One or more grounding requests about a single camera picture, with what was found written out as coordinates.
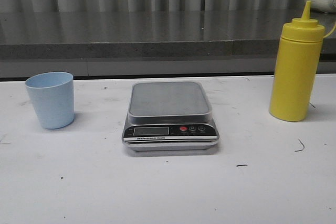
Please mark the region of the grey stone counter ledge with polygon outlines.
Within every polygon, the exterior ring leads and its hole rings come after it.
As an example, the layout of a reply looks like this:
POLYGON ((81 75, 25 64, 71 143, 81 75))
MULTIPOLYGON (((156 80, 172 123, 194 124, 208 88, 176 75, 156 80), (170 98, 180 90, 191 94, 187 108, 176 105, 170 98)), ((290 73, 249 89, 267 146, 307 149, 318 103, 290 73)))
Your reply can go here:
POLYGON ((299 9, 1 14, 1 78, 237 76, 274 71, 299 9))

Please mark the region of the yellow squeeze bottle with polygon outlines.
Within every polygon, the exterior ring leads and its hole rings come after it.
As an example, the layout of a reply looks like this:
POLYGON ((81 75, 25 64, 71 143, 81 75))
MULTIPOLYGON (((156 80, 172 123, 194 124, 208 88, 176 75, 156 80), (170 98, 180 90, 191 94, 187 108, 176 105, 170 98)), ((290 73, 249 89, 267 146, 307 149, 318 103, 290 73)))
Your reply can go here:
POLYGON ((311 1, 306 1, 301 17, 285 23, 279 41, 269 113, 281 120, 305 119, 310 102, 325 27, 310 17, 311 1))

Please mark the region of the light blue plastic cup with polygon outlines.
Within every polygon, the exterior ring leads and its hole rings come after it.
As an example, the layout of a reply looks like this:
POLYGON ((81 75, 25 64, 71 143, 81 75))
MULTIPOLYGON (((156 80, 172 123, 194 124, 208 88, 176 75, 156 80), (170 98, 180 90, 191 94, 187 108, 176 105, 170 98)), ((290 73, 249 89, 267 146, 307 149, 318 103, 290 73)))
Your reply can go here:
POLYGON ((48 72, 25 81, 40 125, 59 129, 74 121, 73 75, 67 72, 48 72))

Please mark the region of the silver digital kitchen scale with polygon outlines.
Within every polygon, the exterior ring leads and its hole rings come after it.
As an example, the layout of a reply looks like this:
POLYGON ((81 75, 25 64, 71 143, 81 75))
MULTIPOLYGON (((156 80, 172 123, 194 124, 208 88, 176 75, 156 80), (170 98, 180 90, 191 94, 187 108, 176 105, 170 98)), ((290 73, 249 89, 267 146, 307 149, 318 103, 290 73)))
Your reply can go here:
POLYGON ((134 151, 192 151, 215 146, 212 106, 198 82, 139 82, 132 93, 122 140, 134 151))

